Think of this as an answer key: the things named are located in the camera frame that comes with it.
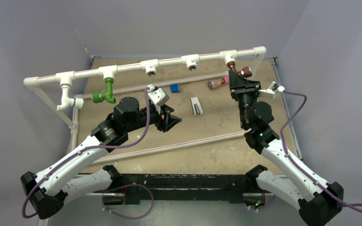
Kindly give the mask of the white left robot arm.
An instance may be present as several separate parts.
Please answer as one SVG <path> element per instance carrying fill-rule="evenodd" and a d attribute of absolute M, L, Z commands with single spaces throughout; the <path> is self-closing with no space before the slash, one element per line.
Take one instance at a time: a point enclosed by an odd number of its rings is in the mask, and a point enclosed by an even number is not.
<path fill-rule="evenodd" d="M 136 98 L 124 97 L 74 150 L 44 170 L 23 174 L 20 180 L 26 199 L 21 210 L 22 217 L 47 219 L 82 195 L 99 190 L 119 191 L 122 180 L 115 175 L 112 166 L 90 176 L 74 177 L 113 150 L 137 145 L 146 136 L 150 125 L 158 131 L 168 132 L 182 121 L 172 114 L 174 109 L 158 95 L 153 98 L 146 96 L 145 102 L 146 107 L 140 108 Z"/>

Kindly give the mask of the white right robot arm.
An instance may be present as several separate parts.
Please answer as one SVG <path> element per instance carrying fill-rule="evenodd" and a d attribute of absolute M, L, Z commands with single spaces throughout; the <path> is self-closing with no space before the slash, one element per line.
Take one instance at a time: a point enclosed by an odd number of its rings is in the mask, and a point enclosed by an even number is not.
<path fill-rule="evenodd" d="M 285 88 L 273 82 L 267 89 L 259 81 L 252 81 L 230 70 L 228 72 L 231 97 L 238 102 L 240 126 L 250 148 L 275 164 L 286 176 L 279 178 L 262 166 L 256 174 L 246 178 L 250 191 L 269 191 L 293 206 L 309 226 L 324 226 L 341 210 L 344 190 L 337 183 L 329 183 L 308 168 L 285 146 L 284 136 L 271 127 L 274 120 L 271 106 L 258 97 L 275 98 Z"/>

